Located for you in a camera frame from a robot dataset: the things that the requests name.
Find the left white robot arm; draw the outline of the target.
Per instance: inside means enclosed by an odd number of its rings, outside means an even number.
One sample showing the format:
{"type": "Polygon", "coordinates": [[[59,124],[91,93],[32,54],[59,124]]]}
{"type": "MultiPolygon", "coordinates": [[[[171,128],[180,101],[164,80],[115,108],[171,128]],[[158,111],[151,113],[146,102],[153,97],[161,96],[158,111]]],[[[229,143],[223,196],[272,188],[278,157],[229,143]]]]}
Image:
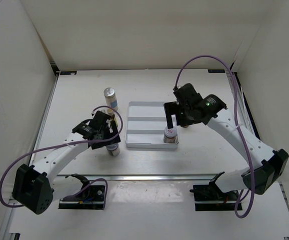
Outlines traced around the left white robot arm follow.
{"type": "Polygon", "coordinates": [[[55,147],[43,159],[32,165],[22,164],[16,171],[12,197],[37,215],[42,214],[53,201],[89,202],[91,181],[83,175],[72,173],[63,179],[57,175],[78,155],[88,149],[116,146],[121,129],[114,113],[98,110],[91,119],[74,127],[63,144],[55,147]]]}

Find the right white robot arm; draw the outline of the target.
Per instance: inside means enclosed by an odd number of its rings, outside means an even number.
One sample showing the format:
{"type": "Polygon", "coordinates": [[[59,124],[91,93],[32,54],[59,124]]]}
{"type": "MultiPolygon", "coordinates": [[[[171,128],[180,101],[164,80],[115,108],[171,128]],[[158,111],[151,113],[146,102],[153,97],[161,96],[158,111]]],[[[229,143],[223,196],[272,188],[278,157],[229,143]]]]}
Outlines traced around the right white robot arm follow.
{"type": "Polygon", "coordinates": [[[222,199],[234,190],[250,190],[263,195],[282,175],[289,154],[284,149],[275,150],[266,145],[247,128],[235,124],[227,105],[216,95],[202,97],[193,85],[187,83],[175,89],[176,101],[164,106],[167,127],[204,124],[221,135],[248,163],[248,167],[232,172],[221,172],[209,182],[209,195],[222,199]]]}

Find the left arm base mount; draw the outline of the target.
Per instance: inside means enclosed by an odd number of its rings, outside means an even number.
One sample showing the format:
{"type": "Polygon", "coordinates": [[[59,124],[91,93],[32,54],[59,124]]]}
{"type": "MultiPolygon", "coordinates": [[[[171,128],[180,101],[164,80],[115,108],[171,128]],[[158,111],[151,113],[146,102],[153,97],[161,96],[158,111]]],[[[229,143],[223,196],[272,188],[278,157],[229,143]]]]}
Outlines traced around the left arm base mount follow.
{"type": "Polygon", "coordinates": [[[81,190],[73,196],[59,200],[60,210],[104,210],[106,207],[108,182],[104,178],[89,180],[85,176],[72,174],[82,183],[81,190]]]}

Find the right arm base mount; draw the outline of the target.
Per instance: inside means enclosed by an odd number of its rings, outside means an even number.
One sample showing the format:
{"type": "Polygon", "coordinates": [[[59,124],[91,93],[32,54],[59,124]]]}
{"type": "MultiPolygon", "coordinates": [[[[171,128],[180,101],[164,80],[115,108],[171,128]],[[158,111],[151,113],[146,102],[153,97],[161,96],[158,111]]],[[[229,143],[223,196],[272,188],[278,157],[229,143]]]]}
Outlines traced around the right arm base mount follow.
{"type": "Polygon", "coordinates": [[[196,212],[234,211],[238,199],[238,191],[230,191],[218,195],[209,185],[193,185],[189,190],[193,194],[196,212]]]}

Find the short spice jar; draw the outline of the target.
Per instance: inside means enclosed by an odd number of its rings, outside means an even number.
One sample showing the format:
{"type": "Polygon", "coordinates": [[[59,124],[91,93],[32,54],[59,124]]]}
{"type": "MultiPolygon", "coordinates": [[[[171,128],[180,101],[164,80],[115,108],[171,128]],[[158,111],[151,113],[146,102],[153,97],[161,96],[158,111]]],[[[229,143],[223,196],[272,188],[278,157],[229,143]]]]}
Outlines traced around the short spice jar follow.
{"type": "Polygon", "coordinates": [[[177,144],[178,143],[178,129],[176,127],[168,128],[166,126],[163,132],[163,142],[165,144],[177,144]]]}
{"type": "Polygon", "coordinates": [[[120,148],[118,143],[107,145],[106,149],[111,156],[117,156],[120,154],[120,148]]]}

